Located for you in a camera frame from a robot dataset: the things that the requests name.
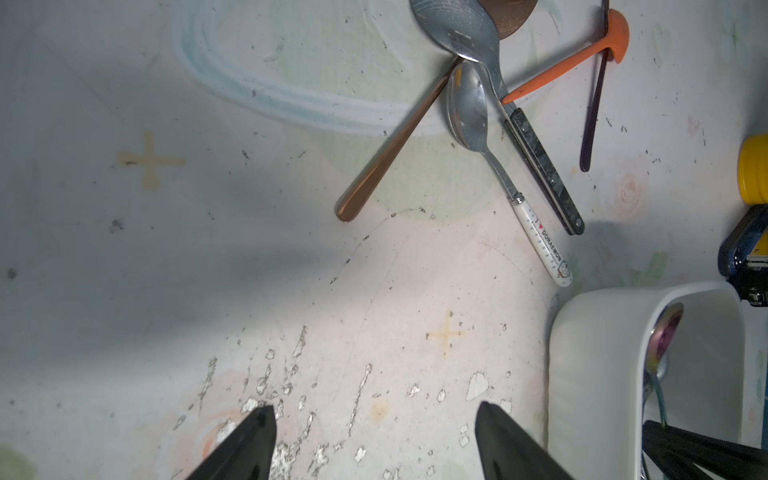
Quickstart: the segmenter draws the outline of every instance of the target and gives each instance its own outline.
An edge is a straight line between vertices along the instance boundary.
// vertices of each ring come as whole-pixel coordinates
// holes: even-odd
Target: metal spoon
[[[482,64],[490,77],[495,103],[501,108],[515,143],[549,203],[571,235],[584,232],[584,221],[547,152],[520,108],[502,106],[507,87],[498,64],[498,31],[477,0],[410,0],[416,21],[437,43],[459,57]]]
[[[488,149],[488,103],[479,68],[477,64],[465,61],[451,73],[446,87],[451,130],[461,145],[481,153],[491,164],[547,272],[556,284],[568,286],[573,281],[568,264],[554,246],[531,205],[515,188],[507,172]]]
[[[533,12],[538,0],[480,0],[483,8],[493,18],[501,38],[507,38],[520,28],[528,16]],[[445,88],[448,76],[456,65],[462,61],[456,57],[445,74],[435,84],[435,87],[424,100],[416,106],[413,112],[406,118],[402,126],[389,138],[386,146],[376,155],[373,161],[366,167],[355,183],[344,193],[336,205],[336,216],[343,222],[349,222],[357,217],[366,201],[370,198],[376,186],[384,178],[395,157],[400,153],[403,145],[410,138],[416,126],[424,118],[429,108],[435,103],[437,97]]]

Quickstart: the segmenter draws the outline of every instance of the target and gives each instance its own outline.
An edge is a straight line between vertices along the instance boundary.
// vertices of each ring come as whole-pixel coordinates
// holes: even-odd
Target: table surface
[[[498,122],[490,148],[574,283],[550,280],[442,100],[351,223],[334,205],[451,61],[405,0],[0,5],[0,471],[183,478],[259,402],[272,478],[477,478],[478,404],[546,442],[547,331],[580,292],[719,279],[768,131],[768,4],[612,2],[598,60],[519,104],[586,224],[569,237]],[[511,85],[601,31],[540,0]]]

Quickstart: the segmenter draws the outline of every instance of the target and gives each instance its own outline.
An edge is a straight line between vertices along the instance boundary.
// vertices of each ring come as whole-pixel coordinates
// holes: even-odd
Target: stainless steel spoon
[[[490,77],[495,103],[549,203],[571,235],[584,232],[584,221],[547,152],[520,108],[502,105],[508,92],[498,64],[498,31],[477,0],[410,0],[416,21],[437,43],[459,57],[482,64]]]
[[[446,86],[448,118],[456,140],[485,157],[507,193],[512,208],[545,269],[559,286],[571,285],[573,276],[531,205],[523,197],[502,165],[488,149],[488,102],[476,63],[464,61],[454,68]]]

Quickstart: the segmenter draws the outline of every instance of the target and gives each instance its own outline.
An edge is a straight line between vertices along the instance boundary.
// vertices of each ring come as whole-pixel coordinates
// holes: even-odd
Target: white handle
[[[510,198],[509,201],[512,203],[520,223],[523,224],[523,228],[536,253],[538,253],[538,257],[541,258],[544,267],[549,272],[549,276],[559,286],[571,285],[571,282],[574,280],[574,277],[571,275],[571,269],[568,268],[565,259],[557,247],[554,246],[554,242],[544,229],[544,225],[538,221],[538,217],[531,208],[531,205],[521,194]]]

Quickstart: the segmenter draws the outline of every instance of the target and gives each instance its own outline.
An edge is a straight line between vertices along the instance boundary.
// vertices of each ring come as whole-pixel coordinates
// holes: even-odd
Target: copper spoon handle
[[[424,101],[411,113],[411,116],[408,117],[402,127],[389,138],[389,142],[374,157],[373,161],[360,174],[349,190],[347,190],[336,208],[336,216],[339,220],[349,222],[357,217],[357,214],[360,213],[362,207],[366,204],[374,189],[376,189],[376,185],[384,178],[384,174],[389,169],[389,166],[392,165],[395,157],[400,153],[402,146],[406,144],[406,141],[416,129],[416,125],[424,118],[427,110],[435,103],[442,89],[448,84],[448,78],[451,76],[454,67],[461,61],[461,58],[456,57],[456,60],[437,82],[435,88],[429,92]]]

